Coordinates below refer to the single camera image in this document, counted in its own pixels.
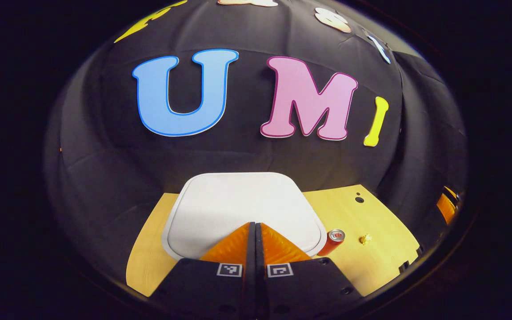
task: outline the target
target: red can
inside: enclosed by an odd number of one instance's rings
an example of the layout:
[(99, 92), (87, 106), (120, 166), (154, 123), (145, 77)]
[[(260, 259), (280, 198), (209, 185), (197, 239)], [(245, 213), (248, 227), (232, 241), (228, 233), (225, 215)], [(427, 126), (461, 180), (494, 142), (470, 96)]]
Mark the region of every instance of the red can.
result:
[(325, 242), (325, 246), (323, 249), (319, 251), (317, 255), (323, 257), (329, 255), (331, 251), (335, 250), (337, 245), (343, 243), (345, 239), (345, 233), (339, 229), (333, 229), (327, 233), (327, 242)]

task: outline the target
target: can lid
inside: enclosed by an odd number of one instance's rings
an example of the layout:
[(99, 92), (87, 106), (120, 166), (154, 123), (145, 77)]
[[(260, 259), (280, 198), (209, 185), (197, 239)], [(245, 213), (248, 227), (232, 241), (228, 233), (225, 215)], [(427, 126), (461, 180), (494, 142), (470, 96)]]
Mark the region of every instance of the can lid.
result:
[(329, 231), (329, 238), (333, 241), (341, 242), (345, 239), (345, 233), (339, 229)]

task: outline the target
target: wooden table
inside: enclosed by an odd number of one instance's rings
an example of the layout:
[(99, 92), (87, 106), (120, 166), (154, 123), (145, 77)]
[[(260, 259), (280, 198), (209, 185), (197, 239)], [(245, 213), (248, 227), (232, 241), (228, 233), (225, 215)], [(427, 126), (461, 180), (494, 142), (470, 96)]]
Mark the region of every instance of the wooden table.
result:
[[(400, 274), (405, 261), (413, 263), (418, 241), (388, 208), (361, 185), (304, 192), (326, 230), (341, 229), (345, 241), (328, 257), (363, 296)], [(126, 283), (150, 296), (177, 261), (163, 249), (161, 235), (178, 194), (163, 194), (130, 253)], [(363, 245), (359, 238), (372, 240)]]

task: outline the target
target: white plate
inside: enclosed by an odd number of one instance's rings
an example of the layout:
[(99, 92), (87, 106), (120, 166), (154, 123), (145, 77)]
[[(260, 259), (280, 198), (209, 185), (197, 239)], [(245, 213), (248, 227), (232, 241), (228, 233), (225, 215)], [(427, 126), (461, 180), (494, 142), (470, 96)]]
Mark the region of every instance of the white plate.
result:
[(207, 173), (191, 178), (163, 229), (167, 253), (199, 259), (247, 222), (263, 222), (309, 256), (327, 241), (325, 227), (288, 176), (275, 172)]

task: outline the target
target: pink letter m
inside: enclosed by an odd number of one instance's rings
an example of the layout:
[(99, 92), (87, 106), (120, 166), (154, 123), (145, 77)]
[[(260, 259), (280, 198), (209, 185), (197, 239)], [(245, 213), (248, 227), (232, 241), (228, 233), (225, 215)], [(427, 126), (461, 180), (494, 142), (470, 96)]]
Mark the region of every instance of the pink letter m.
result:
[(290, 118), (294, 105), (304, 136), (311, 134), (327, 112), (325, 123), (317, 130), (317, 135), (325, 140), (347, 137), (347, 117), (353, 92), (358, 87), (355, 79), (344, 73), (335, 73), (318, 93), (304, 61), (276, 56), (268, 59), (268, 66), (276, 71), (276, 92), (270, 120), (260, 127), (264, 136), (286, 138), (293, 135), (295, 126)]

